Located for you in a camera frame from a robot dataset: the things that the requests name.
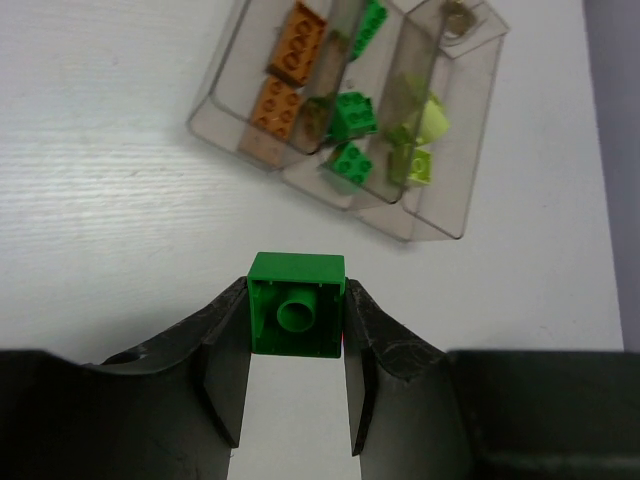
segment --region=white table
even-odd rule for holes
[[[580,0],[494,1],[512,32],[467,234],[410,247],[186,132],[230,4],[4,7],[2,347],[100,361],[277,250],[344,254],[442,349],[621,348]],[[340,361],[255,357],[229,478],[359,478],[343,376]]]

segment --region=transparent plastic container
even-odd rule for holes
[[[190,120],[191,129],[229,152],[278,170],[285,183],[352,212],[398,240],[460,238],[508,27],[483,0],[426,0],[408,8],[401,0],[378,0],[387,9],[386,20],[364,53],[353,60],[355,39],[366,23],[370,1],[306,2],[326,19],[328,33],[308,84],[298,90],[304,104],[286,140],[252,124],[251,119],[268,77],[274,45],[296,2],[243,2],[231,16],[233,27],[221,41],[205,82],[210,88]],[[345,92],[369,98],[377,119],[377,133],[351,139],[372,166],[362,185],[340,178],[329,168],[340,145],[327,134],[337,111],[337,94]],[[313,111],[305,110],[314,99],[322,99],[321,115],[315,103]],[[423,117],[429,117],[434,101],[443,108],[448,129],[422,145]],[[315,114],[313,135],[310,112]],[[401,149],[390,140],[397,137],[399,128],[407,141]],[[247,139],[259,147],[260,154],[246,148]],[[430,182],[419,182],[419,186],[411,170],[418,154],[431,160]],[[396,162],[393,176],[391,159]]]

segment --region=table surface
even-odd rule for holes
[[[0,16],[0,346],[100,361],[260,250],[337,253],[442,349],[622,345],[580,0],[510,23],[466,236],[401,246],[192,138],[231,0],[23,0]],[[230,479],[358,477],[340,361],[255,357]]]

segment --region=tabletop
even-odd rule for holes
[[[231,3],[4,8],[0,346],[101,361],[284,251],[345,255],[441,349],[621,348],[580,0],[494,0],[512,30],[466,235],[408,246],[189,135]],[[254,358],[229,478],[257,472],[358,478],[340,361]]]

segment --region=clear plastic bin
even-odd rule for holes
[[[427,0],[410,8],[400,0],[377,0],[387,9],[386,20],[353,60],[371,1],[306,2],[326,19],[327,33],[308,83],[298,89],[303,105],[286,139],[252,123],[252,115],[281,30],[298,3],[245,1],[232,14],[233,28],[221,41],[207,80],[211,87],[190,120],[191,129],[225,150],[279,170],[287,184],[401,241],[460,238],[508,28],[483,0]],[[370,161],[370,174],[361,185],[329,168],[342,147],[327,134],[337,94],[345,92],[368,97],[377,119],[377,133],[351,139]],[[416,147],[426,138],[423,117],[429,117],[433,102],[444,109],[448,129]],[[395,140],[399,131],[407,143],[402,148]],[[430,158],[430,182],[420,177],[424,181],[416,184],[416,156]]]

